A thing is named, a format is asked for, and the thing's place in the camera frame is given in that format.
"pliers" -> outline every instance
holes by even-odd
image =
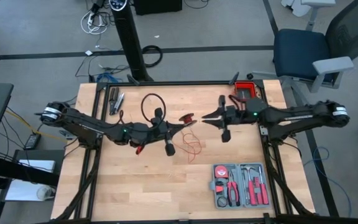
[[[239,189],[237,187],[237,183],[234,181],[233,173],[229,171],[229,182],[227,183],[227,198],[229,200],[229,205],[232,207],[232,198],[231,198],[231,191],[234,191],[236,195],[236,205],[240,206],[240,197],[239,197]]]
[[[118,93],[119,93],[119,88],[118,87],[113,87],[110,93],[110,98],[109,98],[109,103],[110,103],[110,115],[113,115],[116,113],[116,110],[114,109],[114,106],[117,103],[118,100]]]

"red wire spool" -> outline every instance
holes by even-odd
[[[193,121],[193,117],[194,113],[188,113],[186,115],[183,115],[181,118],[179,118],[179,121],[183,121],[184,124],[186,125],[186,127],[189,127],[195,123],[197,123],[197,121]]]

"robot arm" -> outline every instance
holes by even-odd
[[[252,98],[247,100],[245,110],[239,110],[235,106],[225,107],[225,103],[224,96],[221,95],[219,97],[219,108],[215,112],[203,116],[204,119],[221,117],[203,122],[223,129],[223,142],[230,141],[231,135],[227,126],[233,124],[258,122],[261,126],[267,128],[270,141],[282,142],[291,134],[322,126],[341,128],[347,125],[350,120],[345,107],[333,101],[319,101],[315,105],[278,109],[266,105],[259,98]],[[283,121],[295,122],[279,125]]]
[[[136,154],[139,154],[145,145],[164,140],[165,151],[168,156],[172,156],[175,153],[172,137],[195,121],[188,124],[171,124],[163,120],[161,108],[157,108],[154,113],[151,128],[144,123],[124,123],[121,119],[116,124],[109,124],[80,113],[61,102],[49,103],[44,112],[37,115],[41,116],[43,124],[64,128],[78,136],[80,144],[84,147],[96,148],[102,135],[105,135],[117,145],[123,146],[129,143],[132,147],[137,147]]]

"mesh chair back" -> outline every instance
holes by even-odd
[[[326,40],[332,58],[358,57],[358,0],[350,3],[331,21]]]

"blue chair seat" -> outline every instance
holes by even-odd
[[[321,33],[282,29],[274,40],[274,61],[276,74],[314,80],[318,73],[313,62],[329,59],[325,36]],[[324,82],[332,82],[333,74],[327,74]]]

